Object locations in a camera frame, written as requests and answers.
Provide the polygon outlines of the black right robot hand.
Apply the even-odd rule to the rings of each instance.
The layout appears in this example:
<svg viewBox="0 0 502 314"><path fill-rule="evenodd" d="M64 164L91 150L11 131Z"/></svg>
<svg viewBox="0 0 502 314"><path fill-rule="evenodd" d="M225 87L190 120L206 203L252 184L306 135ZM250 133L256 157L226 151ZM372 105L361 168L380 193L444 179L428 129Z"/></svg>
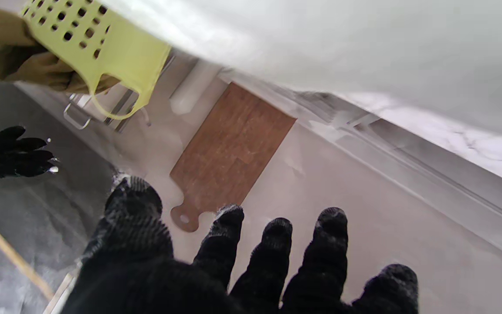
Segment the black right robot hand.
<svg viewBox="0 0 502 314"><path fill-rule="evenodd" d="M24 137L22 126L0 131L0 178L37 177L45 173L58 173L55 157L45 150L47 141Z"/></svg>

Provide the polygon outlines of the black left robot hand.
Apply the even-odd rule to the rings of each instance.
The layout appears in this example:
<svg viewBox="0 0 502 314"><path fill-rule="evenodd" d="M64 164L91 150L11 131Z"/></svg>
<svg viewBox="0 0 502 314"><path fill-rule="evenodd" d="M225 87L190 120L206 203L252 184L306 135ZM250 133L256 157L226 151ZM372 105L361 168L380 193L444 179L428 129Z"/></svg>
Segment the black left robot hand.
<svg viewBox="0 0 502 314"><path fill-rule="evenodd" d="M229 290L243 208L221 208L192 263L174 257L162 201L140 177L126 176L104 206L81 257L64 314L418 314L416 273L390 264L359 298L342 302L347 279L347 217L340 208L318 216L296 275L286 283L292 225L269 222L249 265Z"/></svg>

